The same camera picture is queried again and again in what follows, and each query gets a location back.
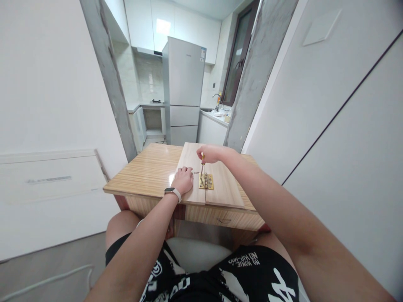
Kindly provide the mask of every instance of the faucet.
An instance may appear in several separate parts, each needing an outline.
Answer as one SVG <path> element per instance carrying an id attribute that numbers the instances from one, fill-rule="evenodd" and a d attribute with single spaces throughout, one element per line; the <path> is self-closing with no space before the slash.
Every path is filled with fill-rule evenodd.
<path id="1" fill-rule="evenodd" d="M 215 94 L 215 95 L 213 95 L 213 97 L 215 97 L 216 95 L 218 95 L 218 104 L 217 104 L 217 106 L 215 107 L 215 110 L 217 110 L 217 112 L 218 112 L 218 110 L 220 109 L 220 103 L 221 103 L 221 105 L 224 107 L 224 104 L 221 102 L 221 96 L 220 96 L 220 94 Z"/>

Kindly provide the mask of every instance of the finger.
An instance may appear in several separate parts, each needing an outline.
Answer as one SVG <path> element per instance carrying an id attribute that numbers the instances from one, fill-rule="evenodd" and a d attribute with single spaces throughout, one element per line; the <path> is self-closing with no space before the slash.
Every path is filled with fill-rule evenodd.
<path id="1" fill-rule="evenodd" d="M 203 156 L 202 156 L 202 152 L 203 152 L 203 146 L 200 147 L 199 149 L 197 149 L 197 151 L 196 151 L 197 156 L 198 156 L 200 159 L 203 157 Z"/>

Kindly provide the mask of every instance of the wooden table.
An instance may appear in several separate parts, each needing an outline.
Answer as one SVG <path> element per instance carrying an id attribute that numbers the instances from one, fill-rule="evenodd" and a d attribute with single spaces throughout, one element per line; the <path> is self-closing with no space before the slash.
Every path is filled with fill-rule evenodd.
<path id="1" fill-rule="evenodd" d="M 176 173 L 183 147 L 150 144 L 105 186 L 114 194 L 121 210 L 132 210 L 145 217 L 164 196 Z M 242 155 L 256 164 L 250 155 Z M 244 209 L 212 205 L 178 204 L 174 219 L 233 228 L 235 245 L 247 243 L 264 226 L 246 193 L 238 184 Z"/>

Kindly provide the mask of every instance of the hand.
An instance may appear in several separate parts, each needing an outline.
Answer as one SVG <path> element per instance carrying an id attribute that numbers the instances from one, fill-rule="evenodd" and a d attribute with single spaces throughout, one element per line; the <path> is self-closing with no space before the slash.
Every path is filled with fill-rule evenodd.
<path id="1" fill-rule="evenodd" d="M 183 167 L 179 168 L 178 172 L 175 174 L 175 179 L 173 180 L 171 187 L 177 189 L 181 196 L 193 188 L 192 170 L 193 168 Z"/>
<path id="2" fill-rule="evenodd" d="M 228 151 L 228 147 L 217 146 L 217 145 L 203 145 L 197 149 L 197 156 L 201 159 L 201 163 L 213 164 L 217 161 L 221 161 L 222 156 Z"/>

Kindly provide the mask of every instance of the black shorts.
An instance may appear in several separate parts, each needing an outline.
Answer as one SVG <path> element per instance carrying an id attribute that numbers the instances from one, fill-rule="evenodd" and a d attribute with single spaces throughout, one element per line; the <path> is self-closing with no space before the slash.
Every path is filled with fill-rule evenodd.
<path id="1" fill-rule="evenodd" d="M 129 237 L 106 252 L 106 265 Z M 145 301 L 299 301 L 298 275 L 277 252 L 264 246 L 240 246 L 209 271 L 186 274 L 164 242 L 140 302 Z"/>

